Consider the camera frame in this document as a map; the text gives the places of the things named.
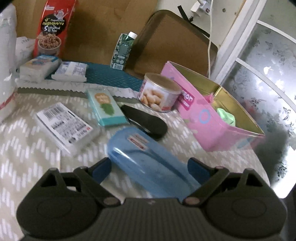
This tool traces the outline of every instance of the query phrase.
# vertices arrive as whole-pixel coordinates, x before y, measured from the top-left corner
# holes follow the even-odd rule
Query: teal woven mat
[[[109,65],[89,63],[86,70],[87,83],[108,85],[119,88],[131,88],[139,91],[142,80],[139,80],[124,71],[111,69]]]

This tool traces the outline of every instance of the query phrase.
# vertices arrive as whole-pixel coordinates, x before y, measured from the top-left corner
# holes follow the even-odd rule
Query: blue plastic container
[[[186,164],[137,128],[118,131],[108,143],[108,155],[155,198],[182,201],[200,187]]]

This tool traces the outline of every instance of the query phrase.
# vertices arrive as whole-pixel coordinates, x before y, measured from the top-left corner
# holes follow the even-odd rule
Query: white wall
[[[244,0],[213,1],[212,42],[220,48]],[[190,18],[192,16],[190,9],[195,2],[196,0],[158,0],[156,10],[167,9],[181,16],[177,8],[181,5],[188,18]],[[204,14],[201,17],[196,16],[192,23],[208,33],[210,32],[210,17],[208,15]]]

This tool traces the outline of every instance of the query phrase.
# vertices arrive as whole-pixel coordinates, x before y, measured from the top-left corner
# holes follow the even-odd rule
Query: red snack bag
[[[67,31],[77,0],[48,0],[38,27],[34,57],[59,56],[67,38]]]

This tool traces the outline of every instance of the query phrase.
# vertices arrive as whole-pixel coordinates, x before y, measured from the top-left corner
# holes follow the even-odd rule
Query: pink box
[[[183,89],[175,107],[205,151],[254,148],[265,135],[249,113],[223,87],[181,65],[167,62],[161,72]],[[203,95],[214,94],[209,104]],[[236,127],[225,123],[217,108],[233,114]]]

